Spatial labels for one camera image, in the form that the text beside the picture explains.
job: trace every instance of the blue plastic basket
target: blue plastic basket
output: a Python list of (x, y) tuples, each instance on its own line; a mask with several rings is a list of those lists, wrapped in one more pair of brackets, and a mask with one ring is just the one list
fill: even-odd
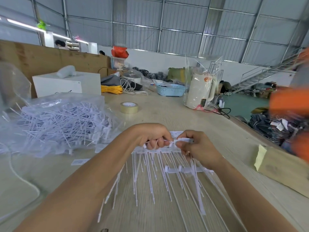
[(183, 85), (171, 84), (172, 87), (162, 87), (156, 84), (156, 86), (157, 86), (157, 93), (162, 96), (181, 97), (183, 96), (184, 91), (186, 90), (186, 87)]

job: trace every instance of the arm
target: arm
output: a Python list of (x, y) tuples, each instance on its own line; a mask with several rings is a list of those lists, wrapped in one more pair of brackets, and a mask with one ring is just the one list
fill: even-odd
[(138, 124), (117, 136), (46, 197), (15, 232), (87, 231), (117, 173), (137, 145), (148, 149), (169, 145), (170, 132), (161, 124)]
[(204, 132), (186, 130), (179, 137), (194, 139), (194, 144), (176, 145), (187, 158), (195, 159), (215, 171), (226, 189), (248, 232), (297, 231), (214, 147)]

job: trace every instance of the forearm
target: forearm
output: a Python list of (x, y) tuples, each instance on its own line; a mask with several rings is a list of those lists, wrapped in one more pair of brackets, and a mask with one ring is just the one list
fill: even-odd
[(85, 231), (138, 143), (129, 128), (69, 176), (16, 231)]
[(246, 229), (252, 231), (296, 231), (226, 159), (214, 168)]

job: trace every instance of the metal staircase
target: metal staircase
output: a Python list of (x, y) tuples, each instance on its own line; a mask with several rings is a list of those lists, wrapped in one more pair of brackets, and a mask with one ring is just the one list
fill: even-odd
[(257, 67), (255, 69), (252, 69), (244, 73), (240, 79), (240, 82), (232, 86), (233, 93), (237, 93), (244, 89), (250, 88), (252, 85), (258, 83), (260, 80), (268, 78), (272, 76), (273, 74), (276, 74), (278, 72), (285, 71), (285, 70), (291, 70), (295, 68), (296, 66), (302, 64), (307, 55), (299, 56), (301, 51), (302, 51), (302, 48), (298, 48), (292, 51), (292, 54), (294, 53), (292, 56), (284, 59), (280, 64), (275, 65), (273, 67), (268, 67), (266, 69), (263, 68), (261, 70), (258, 70), (252, 73), (252, 71), (259, 68)]

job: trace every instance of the wooden table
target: wooden table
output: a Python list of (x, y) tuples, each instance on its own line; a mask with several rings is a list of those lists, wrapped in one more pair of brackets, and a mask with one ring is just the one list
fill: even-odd
[[(250, 183), (276, 207), (299, 231), (309, 231), (309, 199), (296, 191), (258, 173), (253, 163), (258, 144), (264, 144), (237, 124), (214, 113), (193, 111), (183, 105), (182, 98), (162, 97), (155, 92), (149, 96), (133, 96), (128, 94), (104, 94), (106, 103), (112, 111), (125, 122), (125, 128), (142, 122), (158, 122), (170, 131), (194, 129), (204, 131), (222, 155), (233, 164)], [(124, 115), (119, 112), (120, 103), (130, 101), (138, 103), (137, 114)], [(42, 191), (42, 196), (33, 205), (27, 207), (13, 218), (0, 224), (0, 231), (12, 231), (44, 197), (52, 192), (64, 179), (72, 174), (78, 166), (71, 166), (74, 159), (91, 158), (93, 150), (76, 150), (74, 156), (58, 155), (44, 158), (30, 156), (14, 156), (12, 163), (15, 170), (35, 183)], [(0, 156), (0, 216), (31, 201), (35, 191), (22, 183), (10, 171), (8, 155)], [(181, 190), (177, 177), (170, 174), (172, 186), (179, 201), (184, 220), (189, 231), (206, 231), (198, 211), (189, 196), (187, 199)], [(104, 228), (109, 231), (185, 231), (183, 220), (176, 201), (169, 200), (161, 172), (157, 172), (154, 183), (155, 204), (150, 195), (147, 173), (139, 172), (137, 181), (138, 207), (135, 205), (132, 183), (132, 160), (128, 160), (128, 174), (122, 173), (115, 209), (112, 210), (111, 199), (103, 207), (100, 223), (97, 218), (89, 231), (99, 232)], [(187, 176), (189, 188), (194, 194), (192, 176)], [(243, 231), (231, 209), (222, 196), (207, 180), (203, 173), (199, 178), (206, 188), (214, 205), (230, 231)], [(209, 231), (227, 231), (214, 205), (204, 193), (203, 203), (207, 215), (204, 216)]]

